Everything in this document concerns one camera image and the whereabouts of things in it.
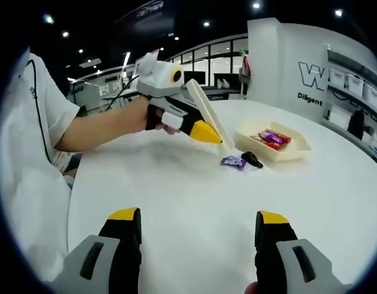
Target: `computer monitor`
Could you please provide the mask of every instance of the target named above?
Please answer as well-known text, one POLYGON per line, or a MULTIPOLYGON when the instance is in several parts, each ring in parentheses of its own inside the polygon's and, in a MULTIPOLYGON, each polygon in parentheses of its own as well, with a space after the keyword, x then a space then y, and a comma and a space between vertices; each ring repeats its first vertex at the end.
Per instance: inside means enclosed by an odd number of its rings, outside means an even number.
POLYGON ((184 83, 188 83, 190 79, 194 79, 200 85, 206 84, 206 72, 192 72, 185 70, 184 71, 184 83))
POLYGON ((240 89, 241 83, 238 79, 238 73, 214 73, 214 83, 217 86, 217 80, 226 80, 230 89, 240 89))

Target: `purple candy wrapper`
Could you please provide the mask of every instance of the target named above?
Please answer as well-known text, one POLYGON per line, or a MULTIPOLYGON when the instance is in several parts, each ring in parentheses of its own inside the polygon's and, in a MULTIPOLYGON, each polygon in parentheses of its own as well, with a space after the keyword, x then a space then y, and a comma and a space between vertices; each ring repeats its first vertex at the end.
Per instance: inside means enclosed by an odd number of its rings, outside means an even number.
POLYGON ((244 169, 244 166, 245 166, 246 163, 247 163, 247 161, 245 161, 244 159, 241 159, 239 157, 236 157, 236 156, 225 157, 220 162, 221 165, 228 165, 228 166, 234 167, 234 168, 236 168, 237 170, 240 170, 240 171, 244 169))

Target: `shelf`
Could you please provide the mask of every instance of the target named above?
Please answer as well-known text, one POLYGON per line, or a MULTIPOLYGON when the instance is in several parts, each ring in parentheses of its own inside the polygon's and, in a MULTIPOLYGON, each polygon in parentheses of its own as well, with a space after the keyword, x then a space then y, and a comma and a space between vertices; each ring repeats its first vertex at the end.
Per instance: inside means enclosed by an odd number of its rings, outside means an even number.
POLYGON ((366 100, 354 94, 353 92, 349 91, 348 89, 339 87, 332 83, 329 83, 328 89, 346 96, 348 99, 360 104, 362 108, 364 108, 365 110, 369 111, 370 113, 374 114, 377 117, 377 109, 373 108, 373 106, 369 104, 366 100))
POLYGON ((333 50, 327 50, 329 61, 345 67, 352 72, 359 74, 361 77, 377 86, 377 72, 365 67, 361 63, 333 50))
POLYGON ((358 148, 364 151, 368 156, 370 156, 377 163, 377 153, 375 153, 374 150, 372 150, 367 143, 359 140, 358 138, 350 134, 347 130, 342 129, 341 127, 337 126, 336 124, 326 119, 322 119, 321 125, 332 130, 338 135, 341 135, 342 137, 344 137, 351 143, 355 144, 358 148))

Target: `white t-shirt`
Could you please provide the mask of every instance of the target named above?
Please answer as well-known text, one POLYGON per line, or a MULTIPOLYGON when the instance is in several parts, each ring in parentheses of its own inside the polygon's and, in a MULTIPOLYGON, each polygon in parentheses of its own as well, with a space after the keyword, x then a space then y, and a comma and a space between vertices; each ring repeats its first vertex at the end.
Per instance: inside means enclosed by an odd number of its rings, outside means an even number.
POLYGON ((34 87, 48 154, 59 142, 79 107, 69 102, 52 80, 44 62, 27 51, 13 75, 0 111, 0 195, 9 227, 39 278, 53 280, 67 255, 70 189, 44 151, 34 87))

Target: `desk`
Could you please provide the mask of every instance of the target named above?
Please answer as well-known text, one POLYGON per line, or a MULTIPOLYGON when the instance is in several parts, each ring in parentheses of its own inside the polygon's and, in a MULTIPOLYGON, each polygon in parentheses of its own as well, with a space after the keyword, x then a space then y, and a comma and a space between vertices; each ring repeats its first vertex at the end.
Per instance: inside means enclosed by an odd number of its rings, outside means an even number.
POLYGON ((184 134, 128 135, 85 153, 72 191, 71 251, 119 209, 142 210, 140 293, 243 293, 256 281, 254 232, 260 209, 289 219, 356 282, 377 251, 377 164, 331 130, 246 100, 212 102, 228 133, 245 118, 278 121, 313 148, 307 160, 239 172, 220 167, 184 134))

